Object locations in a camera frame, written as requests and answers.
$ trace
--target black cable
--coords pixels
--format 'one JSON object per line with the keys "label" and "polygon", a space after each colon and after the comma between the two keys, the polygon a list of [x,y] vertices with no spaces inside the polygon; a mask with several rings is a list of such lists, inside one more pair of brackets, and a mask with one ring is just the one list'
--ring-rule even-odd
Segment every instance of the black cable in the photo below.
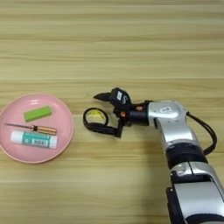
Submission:
{"label": "black cable", "polygon": [[187,112],[186,115],[191,117],[198,124],[200,124],[208,132],[210,137],[213,139],[213,143],[204,150],[204,155],[207,156],[208,154],[210,154],[215,149],[216,144],[218,142],[218,138],[217,138],[214,130],[206,122],[203,122],[197,116],[190,114],[190,112]]}

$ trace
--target green eraser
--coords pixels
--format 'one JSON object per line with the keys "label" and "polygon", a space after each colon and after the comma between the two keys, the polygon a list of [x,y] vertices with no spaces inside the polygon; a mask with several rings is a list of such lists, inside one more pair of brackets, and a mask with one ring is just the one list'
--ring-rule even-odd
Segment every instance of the green eraser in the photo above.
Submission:
{"label": "green eraser", "polygon": [[38,120],[40,118],[50,116],[52,114],[52,110],[49,106],[43,108],[37,108],[24,113],[24,119],[27,123]]}

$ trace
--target wood grain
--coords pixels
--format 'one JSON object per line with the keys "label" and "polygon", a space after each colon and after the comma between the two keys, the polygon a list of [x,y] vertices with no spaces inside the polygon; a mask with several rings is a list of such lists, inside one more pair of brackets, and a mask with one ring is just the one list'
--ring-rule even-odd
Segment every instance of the wood grain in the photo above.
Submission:
{"label": "wood grain", "polygon": [[223,38],[218,0],[0,0],[0,110],[44,92],[63,100],[75,122],[71,145],[49,163],[0,152],[1,223],[170,223],[158,133],[133,126],[114,139],[83,127],[92,106],[115,120],[110,105],[93,99],[113,87],[133,102],[180,101],[208,121],[219,137],[208,159],[224,184]]}

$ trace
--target silver robot arm segment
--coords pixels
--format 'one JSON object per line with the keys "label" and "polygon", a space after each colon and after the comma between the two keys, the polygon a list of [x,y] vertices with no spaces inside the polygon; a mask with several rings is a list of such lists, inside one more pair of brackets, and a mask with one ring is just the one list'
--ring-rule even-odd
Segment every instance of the silver robot arm segment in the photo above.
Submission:
{"label": "silver robot arm segment", "polygon": [[151,102],[150,126],[159,129],[171,169],[167,189],[172,224],[224,223],[224,190],[186,123],[186,109],[175,101]]}

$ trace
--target white glue stick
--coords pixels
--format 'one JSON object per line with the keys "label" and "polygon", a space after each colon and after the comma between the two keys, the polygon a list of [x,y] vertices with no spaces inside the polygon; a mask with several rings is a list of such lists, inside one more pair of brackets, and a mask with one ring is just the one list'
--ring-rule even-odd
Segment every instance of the white glue stick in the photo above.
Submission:
{"label": "white glue stick", "polygon": [[56,149],[58,138],[33,132],[12,131],[10,140],[14,144],[23,144],[40,148]]}

